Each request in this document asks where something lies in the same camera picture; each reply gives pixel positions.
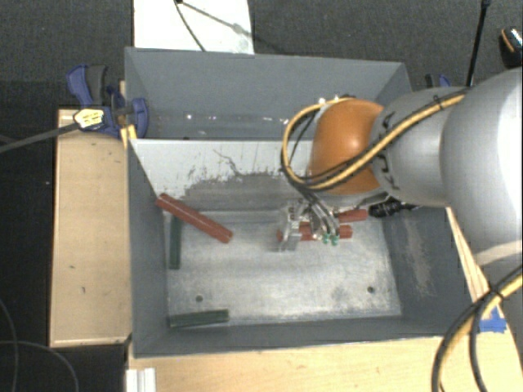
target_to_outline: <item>wooden board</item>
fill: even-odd
[[[129,367],[156,369],[158,392],[429,391],[440,338],[337,345],[241,354],[129,360]],[[444,372],[445,390],[474,391],[462,342]],[[478,348],[490,391],[523,390],[512,338],[479,335]]]
[[[73,112],[60,111],[59,125]],[[122,142],[74,131],[56,145],[50,345],[124,342],[131,294]]]

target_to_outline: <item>cable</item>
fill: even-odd
[[[445,365],[445,361],[449,357],[454,347],[468,332],[471,331],[472,324],[475,322],[476,316],[479,315],[477,318],[480,319],[482,314],[490,312],[504,299],[508,298],[512,293],[520,289],[522,285],[523,267],[519,266],[508,276],[503,278],[501,282],[493,286],[478,301],[470,305],[467,310],[463,312],[458,317],[458,319],[456,319],[456,321],[454,321],[450,329],[445,333],[445,336],[441,341],[434,358],[431,377],[432,392],[438,392],[441,389],[441,369]]]
[[[181,12],[180,7],[178,6],[178,1],[172,0],[172,2],[174,3],[174,7],[177,9],[178,15],[180,16],[181,21],[183,22],[184,26],[186,27],[187,32],[189,32],[189,35],[193,38],[194,42],[196,42],[196,45],[198,45],[199,49],[202,52],[207,52],[205,50],[205,48],[203,47],[202,43],[198,40],[198,38],[194,34],[193,29],[187,23],[186,18],[183,16],[183,13]]]
[[[303,118],[306,118],[316,109],[322,105],[312,105],[308,108],[303,109],[298,112],[292,118],[284,131],[284,136],[282,140],[282,151],[281,151],[281,163],[282,171],[287,176],[289,182],[295,187],[301,187],[306,191],[324,191],[333,189],[334,187],[344,183],[349,180],[357,173],[362,172],[364,168],[378,155],[383,149],[385,149],[392,141],[397,137],[401,136],[405,131],[420,123],[422,120],[431,117],[433,114],[446,109],[452,105],[459,103],[465,96],[465,91],[457,91],[450,95],[436,98],[434,102],[422,107],[419,110],[414,111],[408,117],[404,118],[397,124],[395,124],[385,135],[383,135],[379,140],[374,141],[364,152],[357,155],[356,157],[340,163],[335,167],[332,167],[328,171],[324,171],[316,176],[308,176],[306,179],[301,178],[296,175],[293,169],[290,167],[288,160],[288,140],[292,135],[294,128],[298,121]],[[336,101],[343,101],[346,99],[331,100],[327,103],[333,103]],[[319,176],[328,174],[325,178],[317,180]]]
[[[519,268],[519,271],[512,272],[512,274],[516,273],[515,275],[521,274],[521,268]],[[485,314],[485,309],[490,301],[495,296],[498,296],[501,301],[505,299],[505,296],[501,294],[500,292],[510,283],[510,275],[506,278],[504,278],[501,282],[498,283],[496,288],[492,288],[489,291],[488,296],[485,298],[485,300],[480,304],[476,315],[474,317],[474,320],[472,321],[472,328],[469,336],[469,342],[468,342],[468,352],[471,360],[472,365],[472,372],[474,373],[474,379],[476,380],[476,384],[478,389],[481,392],[487,392],[487,388],[485,386],[485,383],[483,381],[483,376],[481,375],[480,365],[477,358],[477,334],[480,331],[480,321],[482,316]]]
[[[19,341],[18,336],[16,335],[15,324],[13,323],[11,315],[9,314],[9,311],[7,310],[7,307],[3,303],[2,299],[0,299],[0,308],[2,308],[3,314],[6,315],[7,324],[9,325],[9,329],[11,330],[12,341],[10,341],[10,343],[13,344],[13,354],[15,356],[15,368],[13,370],[13,382],[11,384],[11,392],[16,392],[16,383],[18,381],[18,368],[20,365],[20,352],[18,350]]]
[[[32,343],[30,341],[17,341],[17,342],[19,345],[25,345],[27,347],[33,347],[35,349],[44,350],[44,351],[54,355],[57,359],[59,359],[67,367],[67,370],[71,374],[71,377],[73,378],[73,381],[74,381],[74,390],[76,392],[80,391],[80,386],[79,386],[79,382],[78,382],[78,377],[76,376],[76,372],[74,371],[74,368],[71,365],[71,363],[69,363],[63,355],[61,355],[57,351],[54,351],[51,347],[47,347],[45,345],[41,345],[38,343]],[[14,343],[14,341],[0,341],[0,345],[9,345],[12,343]]]
[[[47,140],[49,138],[56,138],[57,136],[64,135],[67,132],[77,131],[77,130],[78,130],[78,124],[71,123],[70,125],[65,125],[64,127],[52,129],[50,131],[47,131],[47,132],[44,132],[44,133],[41,133],[38,135],[30,136],[29,138],[24,138],[23,140],[17,140],[15,142],[11,142],[10,144],[1,146],[0,154],[6,153],[7,151],[11,151],[12,149],[34,144],[35,142],[39,142],[41,140]]]
[[[474,78],[474,69],[476,68],[477,53],[480,49],[481,34],[483,33],[483,25],[485,23],[485,17],[487,15],[487,9],[490,6],[490,0],[481,0],[481,13],[480,19],[477,22],[476,37],[474,38],[474,47],[472,48],[471,62],[468,66],[467,82],[466,86],[472,85]]]
[[[296,142],[294,142],[294,146],[293,146],[293,151],[291,153],[291,157],[290,159],[288,160],[288,163],[292,163],[293,162],[293,158],[294,158],[294,154],[296,153],[296,148],[298,146],[298,144],[300,143],[300,141],[302,140],[302,137],[303,135],[305,134],[305,132],[307,131],[307,129],[309,129],[309,126],[314,122],[314,118],[316,117],[317,113],[319,112],[320,110],[317,109],[315,112],[313,112],[311,114],[311,117],[309,118],[309,120],[307,121],[306,125],[303,127],[302,131],[299,133],[299,135],[297,136],[296,138]]]

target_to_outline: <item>blue tape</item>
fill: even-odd
[[[490,318],[480,321],[480,332],[505,332],[507,321],[499,315],[498,307],[490,311]]]

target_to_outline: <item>gray metal surface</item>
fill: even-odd
[[[230,324],[400,315],[378,220],[355,223],[353,239],[337,247],[307,242],[278,252],[279,209],[300,198],[279,173],[279,142],[134,140],[132,147],[155,195],[181,198],[234,233],[222,244],[183,226],[181,269],[168,272],[169,314],[227,308]],[[297,151],[298,169],[309,148]]]
[[[521,239],[521,68],[473,88],[443,141],[443,181],[472,251]]]
[[[306,252],[300,249],[294,253],[273,251],[276,240],[272,238],[271,213],[277,216],[275,212],[206,212],[222,223],[233,217],[241,221],[240,225],[227,224],[236,232],[233,241],[226,246],[185,228],[181,273],[168,270],[168,239],[165,243],[162,229],[169,225],[163,225],[163,213],[154,206],[154,186],[159,186],[154,182],[162,179],[162,168],[151,166],[158,162],[167,172],[172,152],[176,152],[172,148],[187,142],[172,141],[171,149],[164,145],[164,155],[150,158],[152,162],[145,152],[154,152],[146,151],[154,147],[154,141],[129,145],[135,356],[440,335],[470,304],[445,211],[426,208],[355,223],[354,238],[338,247],[310,243],[304,248]],[[135,149],[141,151],[141,159]],[[242,187],[239,180],[235,183],[235,191],[227,192],[230,196]],[[236,244],[243,247],[236,249]],[[297,290],[297,283],[304,292]],[[229,307],[232,320],[228,324],[174,330],[168,326],[168,315],[178,310],[186,313]]]
[[[126,48],[125,78],[127,97],[149,105],[148,138],[279,139],[320,97],[386,104],[410,92],[401,63],[304,56]]]
[[[431,103],[434,95],[445,96],[457,87],[417,91],[394,100],[378,116],[371,140],[384,133],[413,111]],[[443,207],[447,203],[440,171],[440,140],[452,107],[409,129],[373,161],[373,173],[392,196],[416,205]]]
[[[400,315],[379,221],[355,223],[336,247],[311,241],[278,252],[277,212],[208,216],[234,237],[222,244],[184,226],[181,269],[168,272],[169,314],[228,309],[232,325]]]

